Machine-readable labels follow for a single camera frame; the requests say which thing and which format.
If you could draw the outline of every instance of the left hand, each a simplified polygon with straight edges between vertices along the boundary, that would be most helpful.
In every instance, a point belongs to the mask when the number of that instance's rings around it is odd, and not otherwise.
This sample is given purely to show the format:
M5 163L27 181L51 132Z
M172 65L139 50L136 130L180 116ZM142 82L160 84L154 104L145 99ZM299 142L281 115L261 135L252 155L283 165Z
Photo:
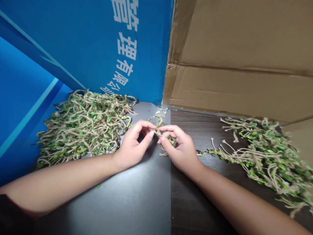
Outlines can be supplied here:
M120 171L140 162L154 135L154 132L150 132L149 129L156 129L156 126L151 122L140 120L126 132L121 147L113 157L113 161ZM140 132L145 135L141 143L138 142Z

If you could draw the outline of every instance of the tangled vine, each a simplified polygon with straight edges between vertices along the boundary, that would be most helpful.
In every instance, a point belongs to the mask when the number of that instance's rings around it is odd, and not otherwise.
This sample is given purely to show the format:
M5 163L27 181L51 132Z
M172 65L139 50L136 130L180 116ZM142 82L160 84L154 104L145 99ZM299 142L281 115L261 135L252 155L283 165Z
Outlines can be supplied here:
M162 135L162 132L159 130L159 127L163 126L164 125L164 122L162 120L162 118L158 115L155 115L153 117L150 117L148 121L151 121L153 118L158 118L158 122L157 124L155 124L156 126L156 129L152 130L157 137L160 137ZM178 146L178 143L176 141L176 139L174 139L173 137L171 136L168 136L167 139L170 141L170 143L176 148ZM165 149L163 148L163 146L160 144L159 145L160 148L165 151ZM165 153L159 153L160 156L168 156L168 153L165 152Z
M238 134L247 138L250 145L248 148L235 150L223 140L233 151L229 153L223 145L216 148L211 138L214 149L199 152L199 155L211 153L231 163L240 164L249 178L275 190L279 195L277 200L293 209L290 213L292 218L305 206L312 212L312 195L308 188L313 186L313 170L298 158L299 151L291 145L290 138L276 130L279 123L271 124L267 118L262 121L252 118L221 118L221 121L228 125L223 126L225 131L233 131L234 142L239 142Z
M120 135L131 127L126 113L136 114L132 96L98 94L88 90L70 93L67 101L55 104L57 112L45 120L47 131L37 133L41 157L37 169L76 160L88 152L101 155L115 152Z

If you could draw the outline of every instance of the dark wooden table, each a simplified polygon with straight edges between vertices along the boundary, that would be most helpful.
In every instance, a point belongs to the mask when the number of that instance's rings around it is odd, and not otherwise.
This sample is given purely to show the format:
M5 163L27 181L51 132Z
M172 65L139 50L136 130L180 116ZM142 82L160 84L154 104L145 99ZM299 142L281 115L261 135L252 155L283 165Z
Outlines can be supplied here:
M217 116L172 110L171 124L179 126L190 135L196 149L201 151L213 148L211 138L214 138L215 146L222 144L224 139L234 149L248 146L243 139L240 139L240 143L233 143L232 132L225 132L222 129L223 123ZM205 155L200 159L205 165L263 198L286 214L290 213L284 203L275 200L275 193L272 189L249 179L239 164L228 164L227 161L212 155ZM237 234L202 191L173 164L171 165L171 215L172 235ZM313 216L308 209L302 209L295 219L313 233Z

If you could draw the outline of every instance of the dark gray surface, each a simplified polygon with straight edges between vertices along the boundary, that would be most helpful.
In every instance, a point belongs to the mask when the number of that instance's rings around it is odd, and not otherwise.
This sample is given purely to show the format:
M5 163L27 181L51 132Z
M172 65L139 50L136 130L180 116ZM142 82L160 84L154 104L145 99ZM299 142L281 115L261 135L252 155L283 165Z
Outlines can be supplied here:
M226 140L234 149L246 148L249 145L247 139L241 138L239 143L233 143L233 133L225 132L222 129L225 124L216 116L172 110L171 124L178 125L190 135L196 149L201 151L213 148L211 138L214 138L215 146L222 144L222 140ZM232 152L228 146L223 146L226 151ZM277 194L274 190L248 178L247 173L239 164L228 164L228 161L210 154L199 158L205 165L287 215L291 212L291 209L287 209L284 203L275 200ZM238 234L198 186L173 164L171 188L172 235ZM308 208L303 208L300 213L296 214L295 220L313 232L312 214Z
M157 107L141 102L132 124ZM165 124L170 124L170 110ZM37 234L171 234L171 162L159 156L155 136L142 161L37 220Z

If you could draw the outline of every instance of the light blue stripe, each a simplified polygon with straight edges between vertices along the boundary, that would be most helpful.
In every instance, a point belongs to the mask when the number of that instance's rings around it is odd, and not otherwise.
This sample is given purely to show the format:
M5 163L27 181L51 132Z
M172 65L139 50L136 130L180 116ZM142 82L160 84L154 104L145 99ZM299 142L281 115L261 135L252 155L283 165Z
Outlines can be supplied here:
M78 83L83 89L86 89L86 87L81 84L69 71L67 71L59 62L57 62L48 52L46 52L35 40L33 40L24 30L22 30L17 24L13 22L3 11L0 10L0 16L2 16L10 25L12 25L17 31L19 31L25 38L27 38L31 43L33 43L43 54L45 54L51 61L55 61L53 63L55 66L58 66L61 68L68 76L70 76L75 82Z
M54 78L53 81L50 83L50 85L47 87L47 89L43 92L43 94L39 97L39 99L36 101L36 103L32 106L32 108L28 111L28 113L25 115L25 117L20 121L20 123L17 125L17 127L14 129L14 131L10 134L10 136L5 140L5 142L0 147L0 158L2 155L7 151L7 149L11 146L11 144L14 142L16 137L19 136L20 132L24 129L26 124L29 122L29 120L32 118L32 116L35 114L37 109L40 107L42 102L45 100L45 98L48 96L50 91L53 89L55 84L59 80L57 78Z

